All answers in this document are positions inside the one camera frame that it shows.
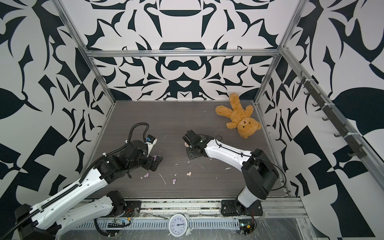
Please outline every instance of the debris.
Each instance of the debris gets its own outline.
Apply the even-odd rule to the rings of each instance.
[[[164,180],[163,176],[159,173],[160,177],[163,179],[164,184],[167,185],[166,181]]]

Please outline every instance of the teddy bear head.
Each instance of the teddy bear head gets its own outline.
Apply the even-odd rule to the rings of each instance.
[[[243,118],[237,124],[237,131],[243,138],[248,138],[254,134],[257,130],[261,129],[261,124],[253,118]]]

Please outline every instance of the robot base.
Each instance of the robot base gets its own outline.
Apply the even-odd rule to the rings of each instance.
[[[252,212],[254,216],[263,215],[262,205],[259,200],[256,200],[249,208],[245,208],[237,199],[221,201],[221,214],[223,216],[252,216]]]

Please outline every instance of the white alarm clock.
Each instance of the white alarm clock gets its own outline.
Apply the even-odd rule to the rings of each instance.
[[[188,226],[190,219],[192,220],[192,229]],[[188,214],[175,214],[169,220],[168,229],[175,237],[181,237],[184,234],[188,236],[193,230],[193,219]]]

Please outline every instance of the orange plush toy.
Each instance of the orange plush toy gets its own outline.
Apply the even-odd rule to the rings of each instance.
[[[253,113],[252,105],[247,106],[244,110],[240,104],[239,95],[236,93],[232,93],[229,96],[229,102],[231,103],[233,110],[224,106],[216,107],[216,113],[218,115],[231,119],[232,122],[227,122],[227,128],[233,129],[237,127],[237,131],[243,138],[248,138],[257,130],[261,129],[261,124],[251,118]]]

